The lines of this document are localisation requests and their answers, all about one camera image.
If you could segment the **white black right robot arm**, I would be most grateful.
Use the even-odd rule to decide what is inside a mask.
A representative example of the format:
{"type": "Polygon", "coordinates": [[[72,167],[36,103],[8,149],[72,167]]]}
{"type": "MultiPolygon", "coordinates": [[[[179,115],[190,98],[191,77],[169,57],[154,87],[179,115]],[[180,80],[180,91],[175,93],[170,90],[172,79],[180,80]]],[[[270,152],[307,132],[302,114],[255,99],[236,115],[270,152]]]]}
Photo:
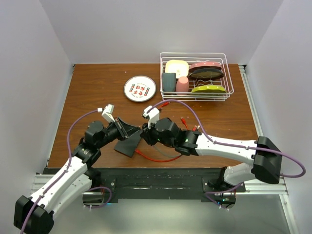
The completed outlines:
{"type": "Polygon", "coordinates": [[[239,161],[236,166],[226,167],[217,179],[218,188],[224,192],[253,179],[268,184],[280,181],[282,156],[267,137],[239,141],[205,136],[199,131],[182,130],[169,118],[144,123],[141,137],[149,145],[160,143],[184,156],[219,156],[239,161]]]}

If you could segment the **black network switch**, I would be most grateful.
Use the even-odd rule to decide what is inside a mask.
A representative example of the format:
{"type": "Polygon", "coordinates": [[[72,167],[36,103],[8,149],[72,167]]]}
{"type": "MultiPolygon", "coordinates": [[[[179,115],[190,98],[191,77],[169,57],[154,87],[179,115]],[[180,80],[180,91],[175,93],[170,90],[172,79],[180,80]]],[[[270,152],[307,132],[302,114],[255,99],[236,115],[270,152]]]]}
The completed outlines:
{"type": "Polygon", "coordinates": [[[124,156],[132,158],[135,153],[135,150],[137,149],[141,141],[140,134],[141,134],[141,131],[137,131],[128,139],[123,140],[123,141],[118,141],[114,147],[114,150],[124,156]]]}

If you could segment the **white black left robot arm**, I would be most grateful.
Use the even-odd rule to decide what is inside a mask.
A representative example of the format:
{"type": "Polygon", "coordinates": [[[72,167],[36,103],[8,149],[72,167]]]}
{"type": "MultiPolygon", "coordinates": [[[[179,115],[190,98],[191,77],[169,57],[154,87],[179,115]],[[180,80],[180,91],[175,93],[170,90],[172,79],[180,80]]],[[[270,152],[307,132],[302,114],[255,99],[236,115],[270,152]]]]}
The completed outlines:
{"type": "Polygon", "coordinates": [[[116,118],[105,127],[100,121],[88,125],[83,140],[69,152],[65,165],[29,197],[21,196],[15,204],[14,226],[26,234],[48,234],[59,214],[83,192],[101,186],[99,172],[92,165],[100,149],[108,143],[126,140],[139,127],[116,118]]]}

